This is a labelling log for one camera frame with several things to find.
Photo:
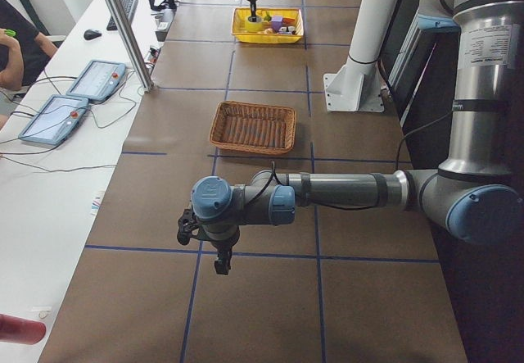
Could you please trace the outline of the yellow woven plastic basket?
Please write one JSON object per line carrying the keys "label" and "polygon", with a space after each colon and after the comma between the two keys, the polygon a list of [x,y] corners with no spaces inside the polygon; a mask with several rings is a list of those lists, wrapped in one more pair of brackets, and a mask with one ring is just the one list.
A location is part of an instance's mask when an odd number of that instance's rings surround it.
{"label": "yellow woven plastic basket", "polygon": [[[262,43],[262,44],[284,44],[284,43],[296,43],[302,39],[304,35],[304,26],[302,20],[302,14],[300,9],[297,8],[278,8],[278,7],[266,7],[259,8],[256,11],[257,16],[263,15],[264,11],[269,11],[270,13],[293,17],[296,22],[294,26],[296,28],[295,34],[260,34],[258,33],[249,33],[245,30],[245,19],[251,15],[249,7],[236,7],[233,11],[233,21],[232,21],[232,35],[237,38],[238,41],[243,43]],[[271,28],[271,25],[268,21],[264,21],[264,29]]]}

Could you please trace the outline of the aluminium frame post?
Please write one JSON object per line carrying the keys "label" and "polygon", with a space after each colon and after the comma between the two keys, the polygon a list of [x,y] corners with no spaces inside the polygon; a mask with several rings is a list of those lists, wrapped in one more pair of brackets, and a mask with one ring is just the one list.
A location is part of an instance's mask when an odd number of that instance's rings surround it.
{"label": "aluminium frame post", "polygon": [[146,63],[140,52],[138,42],[132,31],[131,24],[127,18],[124,7],[120,0],[105,0],[106,5],[112,18],[115,21],[117,30],[124,43],[124,47],[128,53],[131,64],[137,74],[140,84],[145,93],[150,92],[154,88],[154,83],[147,69]]}

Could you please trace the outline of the brown wicker basket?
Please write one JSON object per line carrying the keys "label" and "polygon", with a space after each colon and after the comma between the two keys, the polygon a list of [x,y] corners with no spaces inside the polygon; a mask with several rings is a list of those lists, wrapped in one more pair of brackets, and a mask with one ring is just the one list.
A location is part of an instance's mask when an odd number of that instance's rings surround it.
{"label": "brown wicker basket", "polygon": [[221,102],[210,129],[217,148],[266,155],[290,152],[295,136],[294,109],[249,102]]}

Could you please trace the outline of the lower teach pendant tablet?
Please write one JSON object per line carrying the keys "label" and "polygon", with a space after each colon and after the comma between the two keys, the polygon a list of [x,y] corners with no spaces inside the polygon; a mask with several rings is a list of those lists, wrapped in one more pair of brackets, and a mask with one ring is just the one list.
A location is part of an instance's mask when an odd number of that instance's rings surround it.
{"label": "lower teach pendant tablet", "polygon": [[87,98],[52,95],[18,135],[18,139],[55,146],[67,140],[83,121]]}

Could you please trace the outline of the red cylinder bottle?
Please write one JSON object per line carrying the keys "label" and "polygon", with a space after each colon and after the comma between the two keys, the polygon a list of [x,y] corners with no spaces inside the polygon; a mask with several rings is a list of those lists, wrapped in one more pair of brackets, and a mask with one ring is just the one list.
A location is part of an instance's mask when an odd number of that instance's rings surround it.
{"label": "red cylinder bottle", "polygon": [[46,334],[47,328],[42,322],[4,314],[0,317],[2,342],[34,345]]}

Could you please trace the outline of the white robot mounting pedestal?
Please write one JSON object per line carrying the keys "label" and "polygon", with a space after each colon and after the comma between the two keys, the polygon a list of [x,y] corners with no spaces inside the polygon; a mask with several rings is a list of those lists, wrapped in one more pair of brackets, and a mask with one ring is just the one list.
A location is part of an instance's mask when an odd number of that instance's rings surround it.
{"label": "white robot mounting pedestal", "polygon": [[328,111],[384,111],[377,70],[398,0],[362,0],[345,65],[323,76]]}

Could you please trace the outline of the teach pendant tablet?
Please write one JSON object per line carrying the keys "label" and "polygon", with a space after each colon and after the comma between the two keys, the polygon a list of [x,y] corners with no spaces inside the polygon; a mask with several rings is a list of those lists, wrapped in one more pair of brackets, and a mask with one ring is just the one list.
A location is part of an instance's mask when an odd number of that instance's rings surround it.
{"label": "teach pendant tablet", "polygon": [[18,135],[18,139],[55,146],[67,140],[83,121],[87,98],[52,95]]}
{"label": "teach pendant tablet", "polygon": [[91,60],[65,94],[102,103],[116,90],[125,71],[124,63]]}

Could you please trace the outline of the black computer mouse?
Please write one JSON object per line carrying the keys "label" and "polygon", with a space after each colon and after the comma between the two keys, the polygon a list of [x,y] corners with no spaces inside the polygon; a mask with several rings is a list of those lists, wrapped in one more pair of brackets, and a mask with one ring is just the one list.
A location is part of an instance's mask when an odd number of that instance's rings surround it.
{"label": "black computer mouse", "polygon": [[87,29],[84,31],[85,40],[93,40],[102,36],[102,32],[96,29]]}

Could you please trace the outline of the orange toy carrot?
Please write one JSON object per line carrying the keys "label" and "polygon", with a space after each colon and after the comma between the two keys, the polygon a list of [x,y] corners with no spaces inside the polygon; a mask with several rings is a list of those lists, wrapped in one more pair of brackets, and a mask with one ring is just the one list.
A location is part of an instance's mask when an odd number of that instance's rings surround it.
{"label": "orange toy carrot", "polygon": [[[271,18],[274,15],[277,15],[277,14],[270,13],[269,11],[264,11],[262,18],[264,21],[268,21],[270,23]],[[296,22],[296,20],[293,17],[287,17],[287,16],[282,16],[282,17],[283,17],[283,24],[285,26],[294,25]]]}

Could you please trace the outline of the upper teach pendant tablet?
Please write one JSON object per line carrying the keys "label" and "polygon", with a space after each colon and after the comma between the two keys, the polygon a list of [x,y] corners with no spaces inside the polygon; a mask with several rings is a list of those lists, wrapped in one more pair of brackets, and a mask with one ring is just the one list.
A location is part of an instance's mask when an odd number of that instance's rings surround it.
{"label": "upper teach pendant tablet", "polygon": [[65,94],[102,103],[116,90],[125,71],[124,63],[91,60]]}

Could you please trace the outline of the seated person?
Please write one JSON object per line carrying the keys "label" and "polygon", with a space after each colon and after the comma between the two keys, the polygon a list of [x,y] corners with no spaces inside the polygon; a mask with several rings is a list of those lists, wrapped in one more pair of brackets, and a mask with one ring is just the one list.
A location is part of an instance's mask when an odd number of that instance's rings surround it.
{"label": "seated person", "polygon": [[41,74],[58,48],[7,0],[1,0],[1,88],[21,90]]}

